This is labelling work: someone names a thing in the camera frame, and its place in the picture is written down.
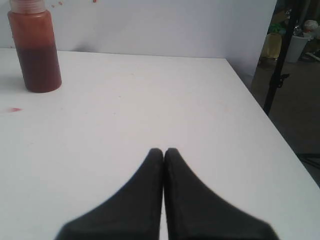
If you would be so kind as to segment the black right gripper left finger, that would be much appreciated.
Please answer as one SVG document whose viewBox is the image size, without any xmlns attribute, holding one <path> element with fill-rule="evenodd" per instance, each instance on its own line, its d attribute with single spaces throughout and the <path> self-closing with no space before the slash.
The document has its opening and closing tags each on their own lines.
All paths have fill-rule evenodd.
<svg viewBox="0 0 320 240">
<path fill-rule="evenodd" d="M 163 153 L 152 148 L 130 180 L 107 201 L 66 223 L 58 240 L 157 240 L 163 200 Z"/>
</svg>

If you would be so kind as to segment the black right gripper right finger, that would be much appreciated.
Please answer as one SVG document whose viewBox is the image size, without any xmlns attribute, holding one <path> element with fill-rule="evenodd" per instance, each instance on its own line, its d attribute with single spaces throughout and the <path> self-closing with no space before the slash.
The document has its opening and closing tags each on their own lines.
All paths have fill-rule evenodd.
<svg viewBox="0 0 320 240">
<path fill-rule="evenodd" d="M 179 151 L 164 156 L 164 201 L 170 240 L 277 240 L 272 227 L 209 189 Z"/>
</svg>

